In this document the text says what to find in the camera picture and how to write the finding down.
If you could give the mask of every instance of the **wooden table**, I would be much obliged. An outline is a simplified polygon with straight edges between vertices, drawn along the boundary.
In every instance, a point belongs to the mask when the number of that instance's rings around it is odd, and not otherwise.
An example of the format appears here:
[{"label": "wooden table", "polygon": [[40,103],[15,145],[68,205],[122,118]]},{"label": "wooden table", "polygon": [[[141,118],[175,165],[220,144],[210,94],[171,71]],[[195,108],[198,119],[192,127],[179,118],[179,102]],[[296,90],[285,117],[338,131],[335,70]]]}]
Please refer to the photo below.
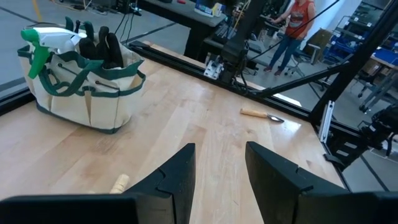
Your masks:
[{"label": "wooden table", "polygon": [[[196,143],[197,159],[190,223],[262,223],[246,141],[342,186],[311,124],[150,60],[140,70],[147,75],[143,96],[114,135],[40,113],[34,102],[1,116],[0,197],[107,193],[119,174],[135,184],[188,142]],[[242,107],[285,123],[241,115]]]}]

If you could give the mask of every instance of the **tool bag pocket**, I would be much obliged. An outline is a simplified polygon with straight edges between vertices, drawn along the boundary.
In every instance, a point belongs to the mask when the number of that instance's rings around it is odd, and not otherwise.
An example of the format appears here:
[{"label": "tool bag pocket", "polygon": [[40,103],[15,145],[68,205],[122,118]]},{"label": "tool bag pocket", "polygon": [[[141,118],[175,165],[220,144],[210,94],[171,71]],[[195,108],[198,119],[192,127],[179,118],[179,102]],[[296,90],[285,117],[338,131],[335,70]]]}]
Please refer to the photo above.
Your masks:
[{"label": "tool bag pocket", "polygon": [[104,133],[125,125],[139,103],[146,76],[138,70],[143,59],[120,45],[123,68],[102,68],[78,52],[52,54],[41,72],[28,77],[34,47],[18,50],[27,85],[40,111]]}]

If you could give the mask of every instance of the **concrete floor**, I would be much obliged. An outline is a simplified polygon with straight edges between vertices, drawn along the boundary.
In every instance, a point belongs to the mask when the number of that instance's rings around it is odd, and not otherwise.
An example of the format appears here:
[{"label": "concrete floor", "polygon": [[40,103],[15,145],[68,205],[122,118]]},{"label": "concrete floor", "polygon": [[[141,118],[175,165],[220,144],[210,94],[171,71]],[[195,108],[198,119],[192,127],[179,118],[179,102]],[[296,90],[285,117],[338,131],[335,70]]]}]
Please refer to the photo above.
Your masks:
[{"label": "concrete floor", "polygon": [[[91,21],[95,26],[95,30],[99,30],[101,26],[108,26],[112,30],[117,28],[123,17],[122,14],[108,14],[107,16],[103,16],[87,11],[72,11],[48,0],[37,1],[43,21],[45,22],[64,24],[65,16],[69,16],[73,20],[78,19],[80,21]],[[0,66],[2,68],[0,75],[0,97],[26,86],[25,84],[20,84],[11,89],[4,90],[7,85],[2,86],[2,84],[22,78],[22,69],[19,65],[16,50],[25,46],[25,42],[20,38],[19,32],[23,27],[33,24],[35,20],[37,20],[37,16],[30,1],[2,0],[0,2],[0,26],[5,30],[5,34],[0,36]],[[141,17],[134,17],[130,37],[150,32],[171,23],[172,21],[149,12],[142,11]],[[121,33],[122,30],[119,30],[117,33],[119,38]],[[122,40],[127,39],[127,33],[128,29],[125,31]],[[189,28],[179,24],[174,24],[168,28],[142,37],[139,40],[148,40],[182,54],[185,50],[188,33]],[[266,62],[270,61],[273,53],[274,51],[271,50],[269,53],[262,56],[263,60]],[[257,76],[246,75],[246,78],[251,82],[265,87],[277,86],[299,78],[298,75],[281,75],[280,77],[275,77],[272,73],[264,73],[262,71],[264,67],[260,65],[258,67],[259,73]],[[300,68],[305,74],[309,75],[325,69],[326,65],[319,63],[314,66],[303,65]],[[354,82],[352,82],[346,91],[340,96],[336,102],[333,113],[334,117],[338,121],[357,127],[362,120],[370,121],[373,111],[379,111],[388,105],[388,103],[380,101],[380,103],[376,104],[373,110],[368,114],[360,112],[358,108],[362,103],[362,100],[358,99],[356,95],[359,93],[361,88],[362,86],[360,84],[354,85]],[[304,108],[311,110],[316,105],[319,97],[322,97],[323,92],[320,91],[320,87],[317,84],[312,83],[310,85],[303,85],[293,90],[283,92],[282,94],[298,100]],[[366,158],[370,166],[373,167],[376,174],[390,190],[398,190],[398,180],[394,178],[394,174],[398,172],[398,164],[375,156],[371,152],[366,152],[364,154],[364,158]],[[345,175],[350,187],[355,192],[382,190],[380,184],[378,184],[375,177],[361,159],[355,161],[343,172],[343,174]]]}]

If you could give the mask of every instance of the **black pole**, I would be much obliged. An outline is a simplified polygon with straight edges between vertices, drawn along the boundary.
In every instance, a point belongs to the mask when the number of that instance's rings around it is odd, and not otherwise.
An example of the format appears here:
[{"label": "black pole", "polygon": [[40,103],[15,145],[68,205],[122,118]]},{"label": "black pole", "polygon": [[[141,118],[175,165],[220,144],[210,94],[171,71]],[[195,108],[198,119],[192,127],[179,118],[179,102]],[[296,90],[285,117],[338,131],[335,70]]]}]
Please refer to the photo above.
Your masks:
[{"label": "black pole", "polygon": [[344,63],[342,65],[337,65],[331,68],[328,68],[326,70],[311,74],[311,75],[307,75],[306,77],[303,78],[298,78],[294,81],[273,87],[273,88],[266,88],[265,90],[261,91],[261,93],[258,94],[258,96],[260,97],[268,97],[268,96],[272,96],[276,93],[280,93],[289,89],[293,89],[296,88],[298,86],[310,83],[310,82],[314,82],[317,81],[321,78],[325,78],[325,77],[329,77],[331,75],[334,75],[338,72],[343,71],[344,69],[346,69],[348,67],[349,63]]},{"label": "black pole", "polygon": [[339,98],[350,81],[356,74],[358,74],[377,47],[389,35],[390,31],[397,24],[397,21],[398,0],[392,0],[381,15],[379,21],[374,26],[368,38],[351,58],[349,66],[337,75],[335,81],[330,85],[325,94],[311,111],[310,120],[312,123],[320,122],[326,104],[330,100],[336,101]]}]

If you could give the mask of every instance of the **person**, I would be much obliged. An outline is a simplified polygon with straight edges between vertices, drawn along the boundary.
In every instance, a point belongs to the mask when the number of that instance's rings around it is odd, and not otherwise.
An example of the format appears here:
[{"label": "person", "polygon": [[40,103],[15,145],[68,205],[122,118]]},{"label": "person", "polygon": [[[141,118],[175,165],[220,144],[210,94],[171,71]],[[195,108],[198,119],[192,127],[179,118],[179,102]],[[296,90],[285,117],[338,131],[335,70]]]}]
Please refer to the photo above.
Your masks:
[{"label": "person", "polygon": [[296,48],[301,44],[301,41],[303,41],[308,31],[311,29],[313,21],[305,26],[300,26],[315,17],[315,3],[313,0],[295,0],[293,5],[278,19],[271,19],[271,23],[278,24],[288,16],[290,16],[290,22],[287,25],[283,41],[279,44],[269,66],[264,69],[265,72],[271,72],[276,61],[278,61],[280,56],[285,52],[282,64],[274,75],[280,75],[283,72]]}]

